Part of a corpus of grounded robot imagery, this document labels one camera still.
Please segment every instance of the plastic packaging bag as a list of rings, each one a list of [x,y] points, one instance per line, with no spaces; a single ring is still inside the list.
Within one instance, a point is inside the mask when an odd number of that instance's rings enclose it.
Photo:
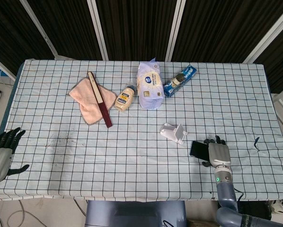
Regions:
[[[164,89],[160,79],[158,62],[142,62],[137,72],[137,91],[142,108],[153,110],[164,100]]]

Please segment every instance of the robotic arm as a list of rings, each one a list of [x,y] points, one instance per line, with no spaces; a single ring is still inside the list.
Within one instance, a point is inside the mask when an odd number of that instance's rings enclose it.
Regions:
[[[9,132],[3,132],[0,135],[0,182],[6,178],[6,176],[20,174],[28,169],[29,165],[24,165],[20,169],[10,169],[10,164],[15,150],[18,146],[18,141],[25,134],[25,130],[20,131],[20,128],[11,130]]]
[[[283,227],[280,223],[238,213],[229,148],[219,136],[216,136],[216,143],[208,139],[204,143],[208,145],[209,160],[215,168],[217,194],[221,205],[216,214],[218,224],[222,227]]]

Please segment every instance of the white grid tablecloth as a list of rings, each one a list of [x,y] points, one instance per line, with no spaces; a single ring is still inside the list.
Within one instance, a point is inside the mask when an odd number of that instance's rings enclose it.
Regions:
[[[188,64],[160,62],[163,83]],[[193,140],[215,134],[230,148],[234,186],[243,199],[283,199],[283,137],[263,66],[191,64],[194,78],[158,110],[143,110],[136,97],[128,111],[111,109],[113,127],[107,129],[103,120],[86,125],[67,93],[92,71],[119,94],[136,81],[139,62],[25,61],[6,130],[26,130],[11,168],[30,167],[0,183],[0,199],[217,199],[214,170],[189,156]],[[183,145],[160,135],[166,122],[186,128]]]

